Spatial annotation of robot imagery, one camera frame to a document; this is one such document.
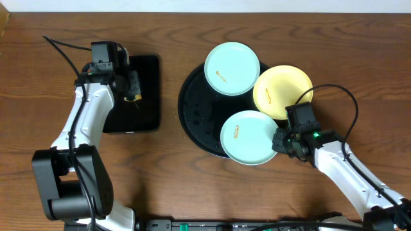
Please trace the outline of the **yellow green scrub sponge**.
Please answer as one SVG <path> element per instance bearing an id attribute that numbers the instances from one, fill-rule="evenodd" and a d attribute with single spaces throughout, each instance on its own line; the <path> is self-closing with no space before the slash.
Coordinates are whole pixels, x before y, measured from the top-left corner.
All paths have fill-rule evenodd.
<path id="1" fill-rule="evenodd" d="M 124 97 L 124 100 L 127 101 L 127 102 L 135 102 L 135 101 L 138 101 L 140 99 L 142 99 L 142 95 L 140 95 L 140 94 Z"/>

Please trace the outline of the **yellow plate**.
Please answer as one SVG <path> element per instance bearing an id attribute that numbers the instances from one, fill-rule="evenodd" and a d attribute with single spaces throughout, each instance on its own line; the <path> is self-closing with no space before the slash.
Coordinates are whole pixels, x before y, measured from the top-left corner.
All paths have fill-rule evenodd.
<path id="1" fill-rule="evenodd" d="M 278 65 L 260 75 L 253 89 L 253 100 L 259 111 L 272 119 L 287 119 L 285 108 L 312 88 L 308 75 L 291 65 Z"/>

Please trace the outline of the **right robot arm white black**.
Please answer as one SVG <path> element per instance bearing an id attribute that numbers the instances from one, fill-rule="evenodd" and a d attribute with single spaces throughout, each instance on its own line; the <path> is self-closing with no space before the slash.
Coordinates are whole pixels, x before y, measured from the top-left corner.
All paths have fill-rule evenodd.
<path id="1" fill-rule="evenodd" d="M 278 128 L 272 149 L 309 162 L 343 192 L 363 226 L 374 230 L 410 230 L 410 200 L 387 187 L 354 155 L 333 130 L 294 135 Z"/>

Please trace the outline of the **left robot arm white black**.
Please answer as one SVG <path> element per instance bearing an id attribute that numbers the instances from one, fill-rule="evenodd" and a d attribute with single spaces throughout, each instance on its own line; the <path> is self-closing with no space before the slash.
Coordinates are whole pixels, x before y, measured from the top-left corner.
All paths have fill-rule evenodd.
<path id="1" fill-rule="evenodd" d="M 98 152 L 107 116 L 117 99 L 136 94 L 136 78 L 128 63 L 89 64 L 78 73 L 74 105 L 63 130 L 31 161 L 49 220 L 84 230 L 136 230 L 136 214 L 114 199 Z"/>

